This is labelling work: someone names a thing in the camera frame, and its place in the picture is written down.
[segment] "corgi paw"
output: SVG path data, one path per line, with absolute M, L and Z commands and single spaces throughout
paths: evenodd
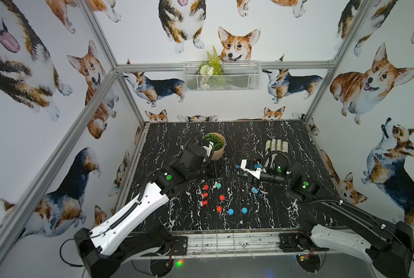
M 182 42 L 180 44 L 176 44 L 174 47 L 174 52 L 176 52 L 176 54 L 184 52 L 184 43 Z
M 361 55 L 361 47 L 355 47 L 354 48 L 354 54 L 355 56 L 359 57 Z
M 195 42 L 193 40 L 193 45 L 194 47 L 199 48 L 199 49 L 203 49 L 205 47 L 205 44 L 201 40 L 199 40 L 198 42 Z
M 73 92 L 73 89 L 68 84 L 63 84 L 63 89 L 60 93 L 64 96 L 69 96 Z

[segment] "metal rail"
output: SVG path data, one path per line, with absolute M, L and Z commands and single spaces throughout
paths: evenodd
M 225 62 L 236 64 L 246 64 L 246 62 Z M 333 69 L 335 63 L 333 61 L 274 61 L 260 62 L 263 70 L 308 70 L 308 69 Z M 120 73 L 125 72 L 177 72 L 184 70 L 184 63 L 168 63 L 168 64 L 119 64 L 116 67 Z
M 113 69 L 110 70 L 102 81 L 96 94 L 83 108 L 82 112 L 60 141 L 53 154 L 51 154 L 48 161 L 43 165 L 40 172 L 34 178 L 34 181 L 20 198 L 20 201 L 15 206 L 15 211 L 12 216 L 10 216 L 6 224 L 0 229 L 0 265 L 3 263 L 3 260 L 16 242 L 21 231 L 28 223 L 32 212 L 38 206 L 40 200 L 54 181 L 60 168 L 65 163 L 71 150 L 76 145 L 88 125 L 89 120 L 99 108 L 100 103 L 116 79 L 117 72 Z
M 304 121 L 307 123 L 312 118 L 313 114 L 315 113 L 316 108 L 318 107 L 318 104 L 320 103 L 322 96 L 324 95 L 324 92 L 326 91 L 327 87 L 330 86 L 332 79 L 337 74 L 339 67 L 341 66 L 344 57 L 348 54 L 348 49 L 352 45 L 354 39 L 358 35 L 358 31 L 363 26 L 363 24 L 366 22 L 367 16 L 369 15 L 369 10 L 372 7 L 372 4 L 376 0 L 365 0 L 361 3 L 357 14 L 354 17 L 354 20 L 349 27 L 348 33 L 346 37 L 344 38 L 344 41 L 340 47 L 340 49 L 337 52 L 337 56 L 335 56 L 335 66 L 327 73 L 326 77 L 323 79 L 321 86 L 316 92 L 316 96 L 312 103 L 309 106 L 309 109 L 307 110 L 306 116 L 304 117 Z

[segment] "metal grate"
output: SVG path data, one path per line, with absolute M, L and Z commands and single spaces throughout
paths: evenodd
M 184 63 L 184 75 L 189 92 L 254 91 L 258 89 L 259 62 L 224 62 L 224 75 L 199 75 L 200 62 Z

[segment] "corgi wallpaper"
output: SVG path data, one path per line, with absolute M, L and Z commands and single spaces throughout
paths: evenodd
M 357 5 L 349 1 L 340 34 Z M 414 231 L 414 1 L 372 9 L 313 115 L 315 139 L 341 197 Z
M 288 61 L 311 61 L 334 58 L 346 5 L 345 0 L 117 0 L 120 21 L 95 14 L 118 64 L 128 58 L 133 64 L 206 60 L 212 46 L 222 61 L 273 61 L 282 53 Z M 379 22 L 389 12 L 383 13 Z
M 60 245 L 82 227 L 91 229 L 111 216 L 139 126 L 118 81 L 112 91 L 119 96 L 116 119 L 99 139 L 82 133 L 0 267 L 0 277 L 41 277 L 45 271 L 50 277 L 82 276 L 83 269 L 60 260 Z M 17 200 L 7 193 L 0 198 L 4 225 Z M 72 245 L 65 245 L 62 254 L 70 262 L 80 261 Z

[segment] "table surface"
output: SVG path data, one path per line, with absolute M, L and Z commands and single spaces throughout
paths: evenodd
M 265 142 L 271 138 L 289 143 L 288 154 L 300 163 L 302 175 L 308 176 L 329 190 L 327 196 L 336 193 L 331 178 L 314 145 L 311 135 L 301 120 L 235 121 L 202 123 L 150 124 L 139 164 L 134 173 L 127 201 L 138 191 L 147 173 L 169 163 L 181 145 L 193 133 L 218 132 L 226 138 L 224 155 L 220 160 L 227 166 L 221 189 L 213 189 L 215 180 L 193 183 L 168 203 L 155 210 L 135 231 L 149 231 L 156 225 L 164 225 L 169 231 L 296 229 L 305 221 L 321 225 L 338 226 L 337 221 L 311 207 L 293 205 L 280 186 L 263 186 L 258 194 L 251 186 L 233 174 L 243 174 L 235 168 L 242 159 L 260 158 L 264 155 Z M 208 205 L 200 207 L 202 188 L 208 184 Z M 216 211 L 220 205 L 222 213 Z M 241 209 L 248 209 L 243 214 Z M 235 213 L 229 215 L 228 209 Z

